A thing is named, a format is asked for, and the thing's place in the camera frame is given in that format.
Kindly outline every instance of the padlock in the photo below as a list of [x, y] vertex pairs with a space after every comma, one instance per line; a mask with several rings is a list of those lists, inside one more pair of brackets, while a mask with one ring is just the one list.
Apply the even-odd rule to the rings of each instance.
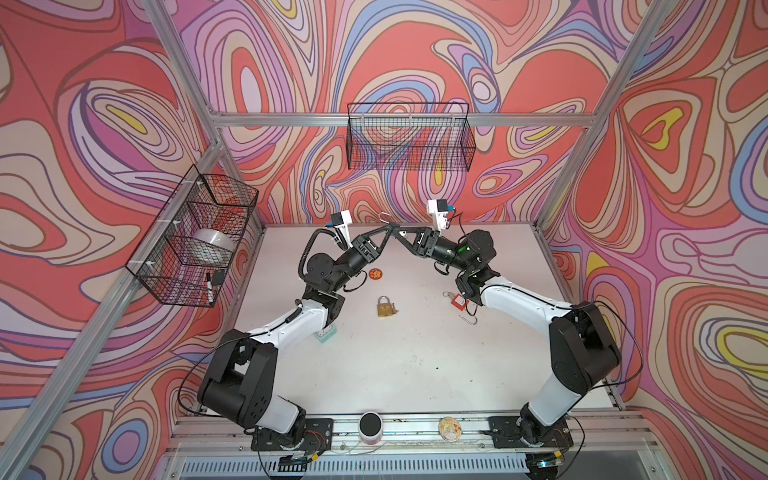
[[[386, 298], [386, 303], [382, 303], [382, 298]], [[397, 313], [395, 304], [390, 303], [389, 297], [384, 295], [379, 297], [379, 304], [376, 305], [376, 310], [378, 310], [379, 316], [392, 316]]]

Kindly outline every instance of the red padlock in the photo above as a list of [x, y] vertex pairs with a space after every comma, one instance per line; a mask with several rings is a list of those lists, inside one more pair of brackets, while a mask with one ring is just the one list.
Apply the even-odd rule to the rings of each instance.
[[456, 297], [454, 297], [451, 304], [462, 311], [467, 308], [467, 301], [464, 300], [464, 297], [461, 295], [457, 295]]

